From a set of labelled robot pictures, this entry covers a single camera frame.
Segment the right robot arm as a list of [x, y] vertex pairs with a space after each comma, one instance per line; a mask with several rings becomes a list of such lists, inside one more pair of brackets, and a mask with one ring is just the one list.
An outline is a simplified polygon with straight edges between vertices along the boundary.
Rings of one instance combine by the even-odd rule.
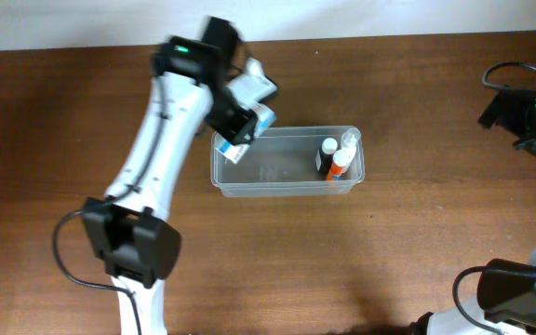
[[[502, 68], [489, 67], [484, 87], [495, 98], [478, 118], [481, 127], [502, 127], [516, 136], [513, 146], [536, 157], [536, 89], [497, 85], [489, 76]], [[454, 279], [453, 308], [428, 312], [407, 329], [409, 334], [536, 334], [536, 246], [525, 263], [496, 258], [469, 267]]]

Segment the black bottle white cap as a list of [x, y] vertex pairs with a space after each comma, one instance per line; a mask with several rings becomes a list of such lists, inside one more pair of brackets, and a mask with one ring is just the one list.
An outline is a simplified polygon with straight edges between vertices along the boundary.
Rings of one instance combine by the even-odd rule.
[[338, 142], [334, 138], [326, 138], [322, 141], [315, 156], [316, 170], [319, 175], [326, 176], [332, 164], [332, 157], [338, 150]]

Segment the white Panadol box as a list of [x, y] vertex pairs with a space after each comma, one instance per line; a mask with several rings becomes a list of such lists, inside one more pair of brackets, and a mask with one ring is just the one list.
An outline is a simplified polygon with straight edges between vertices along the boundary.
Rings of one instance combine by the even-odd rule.
[[213, 148], [216, 152], [224, 156], [230, 162], [237, 164], [248, 151], [252, 142], [272, 125], [276, 120], [275, 113], [266, 105], [256, 103], [250, 111], [256, 116], [252, 127], [244, 127], [243, 136], [238, 144], [226, 140], [222, 135], [216, 133], [213, 141]]

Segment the white spray bottle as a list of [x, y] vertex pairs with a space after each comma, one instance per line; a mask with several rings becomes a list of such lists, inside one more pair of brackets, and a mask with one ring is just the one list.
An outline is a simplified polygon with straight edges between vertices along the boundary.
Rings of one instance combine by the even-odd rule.
[[343, 173], [345, 173], [349, 167], [351, 166], [351, 163], [353, 162], [355, 158], [355, 154], [357, 151], [357, 144], [361, 138], [360, 131], [353, 127], [349, 128], [342, 134], [341, 138], [341, 149], [345, 151], [349, 156], [349, 161], [346, 167], [343, 169]]

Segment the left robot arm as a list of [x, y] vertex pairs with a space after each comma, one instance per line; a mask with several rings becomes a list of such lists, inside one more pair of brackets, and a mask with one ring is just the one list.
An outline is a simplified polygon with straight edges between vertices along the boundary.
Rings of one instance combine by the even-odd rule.
[[168, 225], [185, 157], [201, 125], [217, 151], [237, 163], [275, 120], [265, 104], [277, 92], [261, 63], [247, 55], [233, 24], [211, 17], [200, 39], [170, 37], [151, 57], [148, 107], [126, 162], [102, 200], [80, 214], [95, 256], [112, 279], [124, 334], [164, 334], [164, 286], [181, 251]]

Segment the orange tube white cap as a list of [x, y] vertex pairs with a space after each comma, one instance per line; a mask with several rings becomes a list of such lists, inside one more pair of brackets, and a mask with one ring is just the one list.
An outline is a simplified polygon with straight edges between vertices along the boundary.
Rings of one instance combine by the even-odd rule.
[[342, 176], [350, 162], [351, 158], [346, 151], [336, 151], [332, 156], [332, 163], [330, 165], [326, 180], [337, 181]]

